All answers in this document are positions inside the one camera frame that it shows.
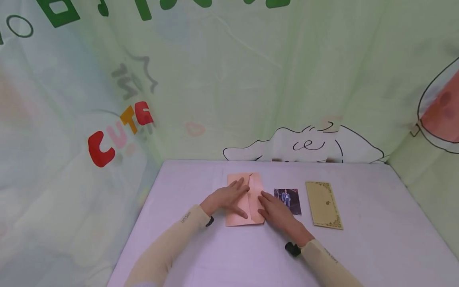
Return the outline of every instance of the cartoon character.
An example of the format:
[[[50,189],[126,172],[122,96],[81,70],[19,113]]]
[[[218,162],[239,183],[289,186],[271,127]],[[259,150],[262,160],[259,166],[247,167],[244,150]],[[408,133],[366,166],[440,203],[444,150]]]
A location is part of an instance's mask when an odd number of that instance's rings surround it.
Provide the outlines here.
[[[366,139],[341,126],[333,129],[308,126],[301,132],[279,128],[271,139],[256,141],[248,147],[225,148],[227,160],[300,161],[336,163],[382,163],[384,152]]]
[[[434,146],[459,153],[459,61],[454,60],[424,91],[418,105],[419,131]]]

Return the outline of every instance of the right hand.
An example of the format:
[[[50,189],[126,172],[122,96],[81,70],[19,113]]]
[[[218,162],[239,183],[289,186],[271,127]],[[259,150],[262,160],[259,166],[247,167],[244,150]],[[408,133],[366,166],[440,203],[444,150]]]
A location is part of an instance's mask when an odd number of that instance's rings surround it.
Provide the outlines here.
[[[264,207],[264,210],[259,209],[258,213],[269,224],[288,234],[298,246],[303,247],[315,239],[306,227],[293,217],[290,209],[280,199],[262,191],[258,200]]]

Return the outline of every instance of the gold decorative border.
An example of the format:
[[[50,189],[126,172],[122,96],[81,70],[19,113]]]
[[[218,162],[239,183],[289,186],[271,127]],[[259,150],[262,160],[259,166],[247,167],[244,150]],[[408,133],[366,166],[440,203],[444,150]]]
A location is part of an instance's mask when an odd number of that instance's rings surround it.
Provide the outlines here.
[[[328,183],[328,182],[322,182],[322,181],[306,181],[306,183],[308,183],[308,182],[310,182],[310,183],[316,183],[316,184],[318,184],[318,185],[320,185],[320,186],[325,187],[325,188],[328,190],[328,192],[329,192],[330,195],[331,195],[331,199],[332,199],[332,201],[333,201],[333,208],[335,209],[335,212],[336,212],[336,219],[335,219],[335,221],[333,221],[333,222],[328,222],[328,223],[316,223],[316,222],[314,222],[314,219],[313,219],[314,225],[344,230],[343,224],[342,224],[342,222],[341,222],[341,216],[340,216],[340,213],[338,212],[338,207],[336,206],[335,196],[333,195],[333,190],[332,190],[332,188],[331,188],[330,183]]]

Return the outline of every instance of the black wristband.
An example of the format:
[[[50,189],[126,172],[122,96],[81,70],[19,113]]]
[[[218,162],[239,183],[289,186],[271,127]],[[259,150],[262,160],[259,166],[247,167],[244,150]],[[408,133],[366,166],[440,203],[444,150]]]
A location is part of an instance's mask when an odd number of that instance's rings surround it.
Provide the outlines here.
[[[293,257],[298,257],[298,255],[301,254],[301,248],[298,247],[298,245],[293,245],[293,243],[288,242],[285,245],[285,249],[287,250],[288,253],[290,253]]]
[[[209,223],[206,224],[206,227],[209,227],[213,223],[213,216],[210,217]]]

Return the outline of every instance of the yellow card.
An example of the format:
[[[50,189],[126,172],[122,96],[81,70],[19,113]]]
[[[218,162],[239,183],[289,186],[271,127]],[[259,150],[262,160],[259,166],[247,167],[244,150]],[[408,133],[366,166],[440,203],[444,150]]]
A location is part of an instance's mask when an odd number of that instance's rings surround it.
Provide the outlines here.
[[[306,191],[314,225],[343,230],[330,183],[306,181]]]

